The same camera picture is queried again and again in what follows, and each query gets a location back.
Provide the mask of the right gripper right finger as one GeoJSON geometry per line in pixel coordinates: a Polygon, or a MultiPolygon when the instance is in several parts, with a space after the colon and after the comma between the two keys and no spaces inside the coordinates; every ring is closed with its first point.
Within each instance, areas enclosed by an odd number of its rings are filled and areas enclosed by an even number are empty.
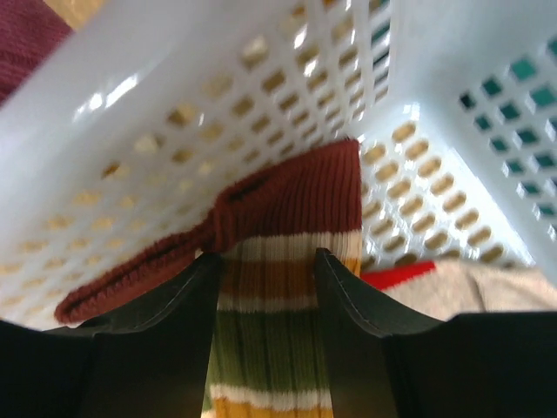
{"type": "Polygon", "coordinates": [[[555,416],[555,313],[435,320],[365,283],[325,248],[314,278],[335,416],[555,416]]]}

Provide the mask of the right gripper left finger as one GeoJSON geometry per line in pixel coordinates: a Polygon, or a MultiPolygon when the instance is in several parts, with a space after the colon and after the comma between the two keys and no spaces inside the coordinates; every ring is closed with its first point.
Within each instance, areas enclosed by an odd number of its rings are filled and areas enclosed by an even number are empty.
{"type": "Polygon", "coordinates": [[[4,417],[198,417],[222,260],[198,257],[81,326],[1,325],[4,417]]]}

